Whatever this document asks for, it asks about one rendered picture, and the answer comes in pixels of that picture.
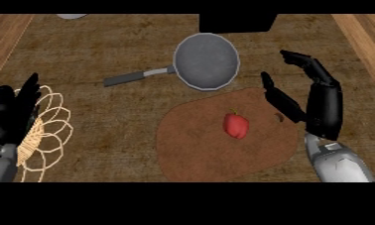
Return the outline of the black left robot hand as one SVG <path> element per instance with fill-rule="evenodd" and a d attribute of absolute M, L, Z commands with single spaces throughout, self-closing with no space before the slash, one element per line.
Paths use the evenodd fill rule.
<path fill-rule="evenodd" d="M 0 145 L 21 145 L 40 96 L 37 72 L 26 81 L 20 93 L 9 85 L 0 86 Z"/>

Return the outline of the black box appliance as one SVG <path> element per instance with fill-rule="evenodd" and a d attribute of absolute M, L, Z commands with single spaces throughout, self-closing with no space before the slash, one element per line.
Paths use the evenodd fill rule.
<path fill-rule="evenodd" d="M 268 32 L 274 26 L 277 14 L 200 15 L 201 33 L 257 33 Z"/>

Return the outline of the red bell pepper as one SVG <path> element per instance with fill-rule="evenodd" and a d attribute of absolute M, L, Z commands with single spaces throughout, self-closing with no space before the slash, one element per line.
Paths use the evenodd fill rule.
<path fill-rule="evenodd" d="M 249 135 L 250 121 L 237 110 L 225 116 L 223 129 L 232 138 L 244 139 Z"/>

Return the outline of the pale grey round object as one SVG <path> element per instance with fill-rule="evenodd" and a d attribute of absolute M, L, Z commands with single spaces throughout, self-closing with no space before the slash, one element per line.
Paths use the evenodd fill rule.
<path fill-rule="evenodd" d="M 65 20 L 74 20 L 85 17 L 88 14 L 58 14 L 58 17 Z"/>

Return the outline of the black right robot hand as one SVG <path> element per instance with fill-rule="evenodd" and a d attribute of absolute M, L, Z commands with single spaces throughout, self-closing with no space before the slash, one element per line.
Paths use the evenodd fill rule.
<path fill-rule="evenodd" d="M 343 90 L 319 60 L 305 54 L 281 50 L 284 62 L 297 65 L 312 79 L 306 110 L 294 99 L 277 88 L 272 76 L 262 72 L 266 99 L 285 117 L 306 123 L 306 132 L 319 138 L 336 141 L 343 126 Z"/>

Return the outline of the brown wooden cutting board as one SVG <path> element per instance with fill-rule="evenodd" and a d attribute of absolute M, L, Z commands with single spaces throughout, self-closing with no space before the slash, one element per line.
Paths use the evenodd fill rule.
<path fill-rule="evenodd" d="M 225 116 L 250 121 L 244 139 L 225 132 Z M 260 88 L 198 99 L 170 109 L 157 129 L 161 171 L 172 181 L 225 181 L 288 161 L 297 127 Z"/>

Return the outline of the grey frying pan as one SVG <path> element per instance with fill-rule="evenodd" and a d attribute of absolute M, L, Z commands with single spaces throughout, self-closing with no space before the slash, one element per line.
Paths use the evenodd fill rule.
<path fill-rule="evenodd" d="M 102 83 L 110 87 L 156 74 L 176 73 L 191 88 L 216 91 L 231 84 L 240 68 L 240 53 L 231 41 L 218 34 L 200 33 L 189 36 L 178 45 L 170 65 L 108 77 Z"/>

